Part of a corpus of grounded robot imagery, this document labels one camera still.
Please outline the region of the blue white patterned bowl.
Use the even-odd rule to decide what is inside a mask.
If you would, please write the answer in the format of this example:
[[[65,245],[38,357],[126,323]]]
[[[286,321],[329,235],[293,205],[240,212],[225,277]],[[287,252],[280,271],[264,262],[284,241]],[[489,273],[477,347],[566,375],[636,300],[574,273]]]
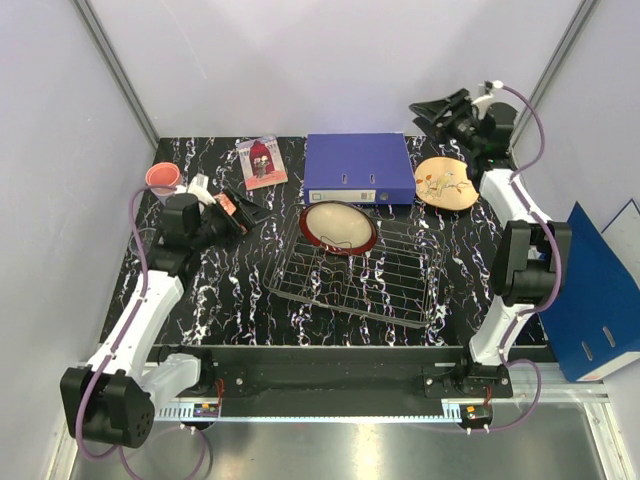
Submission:
[[[215,200],[228,215],[232,216],[235,213],[237,207],[234,201],[231,198],[229,198],[226,194],[219,193],[218,195],[215,196]]]

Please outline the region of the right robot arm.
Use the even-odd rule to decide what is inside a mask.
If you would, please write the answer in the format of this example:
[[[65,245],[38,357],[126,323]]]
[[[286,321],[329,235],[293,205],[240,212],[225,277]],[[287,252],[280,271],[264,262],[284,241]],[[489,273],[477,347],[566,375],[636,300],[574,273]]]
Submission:
[[[415,102],[414,123],[439,140],[454,140],[468,153],[466,176],[503,227],[490,271],[492,303],[480,329],[446,375],[466,396],[507,386],[511,347],[526,323],[551,306],[565,284],[570,226],[546,215],[526,191],[514,166],[511,137],[517,110],[496,101],[499,82],[487,82],[473,98],[460,89],[439,100]]]

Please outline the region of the red rimmed cream plate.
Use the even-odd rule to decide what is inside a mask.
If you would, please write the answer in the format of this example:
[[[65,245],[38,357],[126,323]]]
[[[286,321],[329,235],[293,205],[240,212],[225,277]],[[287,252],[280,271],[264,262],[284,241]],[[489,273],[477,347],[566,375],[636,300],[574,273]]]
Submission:
[[[366,253],[378,239],[377,228],[368,215],[337,201],[308,206],[300,213],[298,225],[313,246],[336,255]]]

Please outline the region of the lavender plastic cup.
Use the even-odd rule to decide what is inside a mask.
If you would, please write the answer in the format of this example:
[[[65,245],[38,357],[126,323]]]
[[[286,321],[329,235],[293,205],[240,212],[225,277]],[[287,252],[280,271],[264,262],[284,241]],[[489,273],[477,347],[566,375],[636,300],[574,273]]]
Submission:
[[[157,198],[157,200],[162,205],[165,205],[167,203],[167,201],[170,198],[174,197],[175,195],[186,193],[186,192],[187,192],[187,189],[182,185],[178,185],[173,190],[171,190],[171,189],[153,189],[153,193],[154,193],[155,197]]]

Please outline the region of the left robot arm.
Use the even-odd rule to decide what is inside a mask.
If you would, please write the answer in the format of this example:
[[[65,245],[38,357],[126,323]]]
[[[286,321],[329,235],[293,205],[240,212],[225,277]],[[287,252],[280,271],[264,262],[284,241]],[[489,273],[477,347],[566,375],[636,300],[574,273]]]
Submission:
[[[212,247],[236,244],[271,211],[230,188],[175,188],[159,212],[149,246],[138,232],[141,272],[119,320],[96,353],[70,367],[60,381],[67,427],[78,446],[87,441],[112,448],[138,448],[155,415],[182,393],[208,394],[216,384],[211,354],[172,347],[151,370],[145,368],[155,339]]]

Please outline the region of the cream floral plate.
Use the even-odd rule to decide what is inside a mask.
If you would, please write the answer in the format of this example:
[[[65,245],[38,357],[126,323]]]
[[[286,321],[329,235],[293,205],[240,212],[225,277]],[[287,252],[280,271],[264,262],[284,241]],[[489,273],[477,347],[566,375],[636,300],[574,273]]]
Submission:
[[[431,157],[414,171],[416,196],[424,203],[449,211],[470,208],[479,193],[467,177],[467,165],[449,157]]]

